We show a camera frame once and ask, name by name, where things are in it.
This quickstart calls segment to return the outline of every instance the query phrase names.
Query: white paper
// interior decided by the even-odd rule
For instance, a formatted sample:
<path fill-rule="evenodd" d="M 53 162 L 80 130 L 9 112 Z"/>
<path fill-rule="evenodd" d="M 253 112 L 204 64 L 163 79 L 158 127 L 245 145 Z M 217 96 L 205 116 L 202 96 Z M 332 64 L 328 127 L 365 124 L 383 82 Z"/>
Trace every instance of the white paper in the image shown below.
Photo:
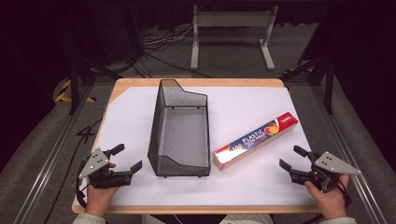
<path fill-rule="evenodd" d="M 213 152 L 268 121 L 294 109 L 286 88 L 185 87 L 208 96 L 210 149 Z M 122 187 L 112 205 L 314 205 L 304 186 L 293 184 L 279 159 L 293 169 L 309 171 L 310 161 L 293 151 L 311 150 L 301 123 L 241 161 L 219 171 L 211 162 L 207 177 L 158 177 L 148 159 L 149 138 L 158 88 L 132 87 L 115 99 L 106 112 L 97 146 L 102 150 L 124 144 L 110 158 L 115 171 L 143 168 Z"/>

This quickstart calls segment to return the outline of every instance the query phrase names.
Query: black mesh basket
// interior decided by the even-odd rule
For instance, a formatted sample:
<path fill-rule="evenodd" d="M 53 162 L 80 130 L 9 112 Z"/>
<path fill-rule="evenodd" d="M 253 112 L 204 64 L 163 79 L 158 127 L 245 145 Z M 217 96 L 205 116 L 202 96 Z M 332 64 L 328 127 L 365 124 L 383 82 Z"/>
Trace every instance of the black mesh basket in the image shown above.
<path fill-rule="evenodd" d="M 207 96 L 161 80 L 148 147 L 155 175 L 207 176 L 209 157 Z"/>

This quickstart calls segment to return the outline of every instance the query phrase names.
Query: cable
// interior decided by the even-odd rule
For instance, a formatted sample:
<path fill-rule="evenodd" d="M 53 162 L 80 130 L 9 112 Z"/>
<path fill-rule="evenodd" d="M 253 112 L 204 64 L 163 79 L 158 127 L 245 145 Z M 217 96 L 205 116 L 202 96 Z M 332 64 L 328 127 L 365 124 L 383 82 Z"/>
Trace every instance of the cable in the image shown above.
<path fill-rule="evenodd" d="M 183 67 L 179 67 L 179 66 L 176 66 L 176 65 L 167 63 L 167 62 L 165 62 L 165 61 L 163 61 L 163 60 L 161 60 L 161 59 L 159 59 L 159 58 L 157 58 L 157 57 L 154 57 L 154 56 L 152 56 L 152 55 L 150 55 L 150 54 L 145 53 L 145 55 L 147 55 L 147 56 L 149 56 L 149 57 L 151 57 L 151 58 L 153 58 L 153 59 L 155 59 L 155 60 L 158 60 L 158 61 L 160 61 L 160 62 L 162 62 L 162 63 L 165 63 L 165 64 L 167 64 L 167 65 L 169 65 L 169 66 L 172 66 L 172 67 L 174 67 L 174 68 L 181 69 L 181 70 L 183 70 L 183 71 L 187 71 L 187 72 L 190 72 L 190 73 L 194 73 L 194 74 L 197 74 L 197 75 L 200 75 L 200 76 L 203 76 L 203 77 L 210 77 L 210 78 L 212 78 L 211 76 L 205 75 L 205 74 L 203 74 L 203 73 L 194 72 L 194 71 L 191 71 L 190 69 L 183 68 Z"/>
<path fill-rule="evenodd" d="M 192 40 L 191 38 L 184 37 L 184 35 L 187 35 L 188 33 L 191 32 L 191 29 L 192 29 L 192 27 L 190 27 L 189 29 L 187 29 L 186 31 L 184 31 L 183 34 L 181 34 L 180 36 L 170 36 L 170 37 L 167 37 L 167 38 L 164 38 L 164 39 L 158 39 L 158 40 L 155 40 L 155 41 L 151 41 L 151 42 L 148 42 L 148 43 L 144 43 L 143 46 L 151 45 L 151 44 L 157 44 L 157 43 L 160 43 L 160 42 L 167 42 L 167 41 L 175 42 L 175 41 L 177 41 L 177 40 L 179 40 L 179 39 L 189 39 L 189 40 Z"/>
<path fill-rule="evenodd" d="M 110 72 L 113 72 L 117 75 L 119 75 L 120 73 L 123 73 L 125 71 L 127 71 L 128 69 L 130 69 L 132 66 L 134 66 L 134 62 L 130 62 L 128 64 L 126 64 L 123 67 L 120 68 L 116 68 L 114 70 L 108 70 Z M 92 71 L 96 76 L 107 76 L 107 74 L 103 73 L 103 72 L 96 72 L 96 71 Z"/>
<path fill-rule="evenodd" d="M 152 77 L 152 76 L 151 76 L 151 73 L 149 72 L 149 70 L 148 70 L 147 68 L 146 68 L 146 69 L 148 70 L 148 72 L 146 72 L 143 68 L 141 68 L 141 67 L 139 67 L 139 66 L 137 66 L 137 65 L 134 66 L 134 69 L 135 69 L 135 70 L 138 70 L 138 71 L 140 71 L 140 72 L 142 72 L 142 73 L 144 73 L 145 75 L 148 75 L 148 77 Z"/>
<path fill-rule="evenodd" d="M 247 27 L 225 27 L 225 28 L 222 28 L 221 30 L 223 30 L 225 32 L 233 33 L 235 35 L 241 35 L 247 30 Z"/>
<path fill-rule="evenodd" d="M 134 66 L 132 68 L 138 73 L 142 78 L 146 78 L 139 70 L 137 70 Z"/>
<path fill-rule="evenodd" d="M 146 70 L 147 70 L 147 74 L 151 77 L 151 73 L 150 73 L 149 69 L 145 66 L 145 64 L 143 63 L 143 61 L 140 60 L 140 59 L 138 59 L 138 61 L 142 63 L 143 67 L 146 68 Z"/>
<path fill-rule="evenodd" d="M 332 183 L 343 193 L 344 200 L 346 201 L 346 207 L 349 206 L 352 203 L 352 200 L 350 199 L 349 195 L 347 194 L 346 186 L 338 178 L 337 178 L 337 182 L 336 183 L 334 183 L 333 181 L 332 181 Z"/>
<path fill-rule="evenodd" d="M 176 218 L 176 220 L 177 220 L 180 224 L 183 224 L 183 223 L 177 218 L 176 215 L 174 215 L 174 217 Z"/>
<path fill-rule="evenodd" d="M 90 127 L 90 126 L 87 126 L 84 130 L 82 130 L 81 132 L 79 132 L 79 133 L 77 134 L 77 135 L 82 135 L 82 136 L 81 136 L 81 138 L 79 139 L 78 144 L 77 144 L 77 146 L 76 146 L 76 148 L 75 148 L 75 150 L 74 150 L 74 152 L 73 152 L 72 158 L 70 159 L 70 162 L 69 162 L 69 164 L 68 164 L 68 166 L 67 166 L 66 174 L 64 175 L 64 180 L 62 181 L 61 188 L 58 190 L 58 193 L 57 193 L 57 195 L 56 195 L 56 197 L 55 197 L 55 199 L 54 199 L 54 201 L 53 201 L 53 203 L 52 203 L 52 205 L 51 205 L 51 208 L 50 208 L 50 210 L 49 210 L 49 213 L 47 214 L 47 217 L 46 217 L 46 219 L 45 219 L 45 221 L 44 221 L 44 224 L 46 224 L 46 223 L 49 221 L 50 215 L 52 214 L 52 211 L 53 211 L 53 209 L 55 208 L 56 203 L 58 202 L 59 196 L 61 195 L 62 189 L 64 188 L 64 183 L 66 182 L 66 179 L 67 179 L 67 177 L 68 177 L 68 175 L 69 175 L 70 168 L 71 168 L 71 166 L 72 166 L 72 164 L 73 164 L 73 160 L 74 160 L 74 158 L 76 157 L 78 148 L 79 148 L 79 146 L 81 145 L 82 140 L 85 140 L 84 143 L 87 143 L 89 136 L 91 136 L 91 130 L 92 130 L 92 128 L 93 128 L 97 123 L 99 123 L 101 120 L 102 120 L 102 119 L 97 120 L 91 127 Z"/>
<path fill-rule="evenodd" d="M 87 37 L 85 37 L 85 35 L 84 35 L 84 34 L 81 32 L 81 30 L 79 29 L 79 26 L 78 26 L 78 24 L 77 24 L 77 22 L 76 22 L 76 19 L 74 18 L 73 14 L 71 13 L 69 7 L 67 7 L 66 9 L 67 9 L 67 12 L 69 13 L 70 18 L 72 19 L 73 23 L 75 24 L 76 29 L 77 29 L 78 32 L 81 34 L 82 38 L 84 39 L 85 43 L 86 43 L 87 46 L 88 46 L 88 49 L 90 49 L 91 54 L 93 55 L 93 57 L 96 59 L 97 62 L 100 62 L 99 59 L 96 57 L 95 53 L 93 52 L 93 49 L 92 49 L 92 47 L 91 47 L 91 45 L 90 45 L 90 42 L 88 41 Z"/>

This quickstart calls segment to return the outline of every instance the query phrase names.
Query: human hand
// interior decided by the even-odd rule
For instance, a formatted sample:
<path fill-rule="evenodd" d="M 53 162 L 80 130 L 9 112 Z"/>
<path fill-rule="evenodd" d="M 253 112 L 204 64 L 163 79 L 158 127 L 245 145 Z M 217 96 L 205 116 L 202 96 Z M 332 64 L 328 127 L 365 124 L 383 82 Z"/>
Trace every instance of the human hand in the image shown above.
<path fill-rule="evenodd" d="M 116 164 L 110 163 L 110 168 L 116 167 Z M 87 206 L 85 213 L 104 217 L 107 208 L 110 206 L 113 195 L 120 187 L 110 189 L 96 189 L 92 185 L 87 187 Z"/>
<path fill-rule="evenodd" d="M 349 175 L 347 174 L 339 175 L 338 179 L 347 188 L 347 184 L 349 182 Z M 317 187 L 315 187 L 315 185 L 309 181 L 305 181 L 304 184 L 309 194 L 317 202 L 317 206 L 321 214 L 326 219 L 334 219 L 338 217 L 347 216 L 346 201 L 344 199 L 344 194 L 338 188 L 334 188 L 330 192 L 323 193 L 320 192 L 317 189 Z"/>

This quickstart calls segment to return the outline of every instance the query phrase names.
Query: red box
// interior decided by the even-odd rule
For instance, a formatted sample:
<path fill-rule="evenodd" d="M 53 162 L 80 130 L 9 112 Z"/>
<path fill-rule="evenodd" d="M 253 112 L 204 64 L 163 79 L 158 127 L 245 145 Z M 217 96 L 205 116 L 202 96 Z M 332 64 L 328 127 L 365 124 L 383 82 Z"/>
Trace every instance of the red box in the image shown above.
<path fill-rule="evenodd" d="M 219 170 L 242 160 L 256 149 L 274 141 L 284 133 L 287 133 L 298 123 L 291 113 L 287 112 L 276 119 L 269 121 L 260 128 L 248 133 L 213 152 L 212 161 Z"/>

